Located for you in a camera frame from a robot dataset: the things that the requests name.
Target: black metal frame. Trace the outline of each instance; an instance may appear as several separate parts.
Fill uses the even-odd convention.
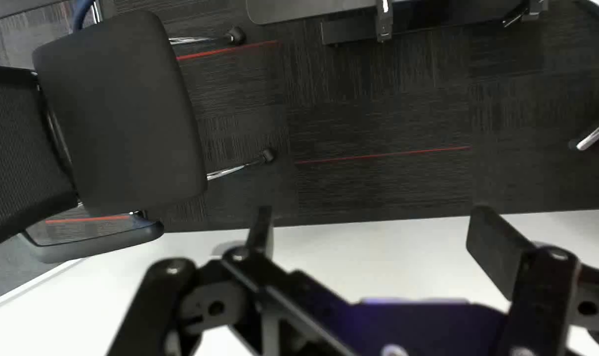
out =
[[[108,356],[193,354],[203,330],[228,326],[252,354],[561,356],[568,324],[599,342],[599,271],[559,247],[535,247],[491,210],[474,210],[468,251],[511,299],[509,314],[479,305],[361,303],[294,271],[270,251],[270,210],[246,243],[201,269],[149,267]]]

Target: black mount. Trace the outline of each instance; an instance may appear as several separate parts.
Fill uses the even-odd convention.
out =
[[[203,330],[228,326],[270,356],[432,354],[563,356],[568,324],[599,342],[599,271],[559,247],[535,247],[491,210],[474,210],[468,251],[511,301],[509,314],[466,303],[359,303],[266,255],[270,210],[242,247],[201,269],[187,259],[151,265],[108,356],[193,354]]]

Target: dark carpet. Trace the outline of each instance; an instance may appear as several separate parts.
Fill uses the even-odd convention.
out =
[[[323,47],[317,20],[250,26],[240,0],[114,0],[169,34],[238,26],[248,45],[177,49],[209,168],[264,146],[274,166],[211,182],[201,200],[149,210],[171,227],[599,208],[599,22],[553,2],[541,22],[418,30],[389,45]]]

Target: screw hole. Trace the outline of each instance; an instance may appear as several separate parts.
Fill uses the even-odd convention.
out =
[[[592,314],[596,314],[599,308],[596,308],[594,303],[582,301],[582,303],[576,305],[576,310],[578,310],[578,314],[582,314],[582,316],[592,316]]]
[[[220,301],[213,301],[209,307],[207,307],[207,314],[211,316],[217,316],[224,310],[222,303]]]

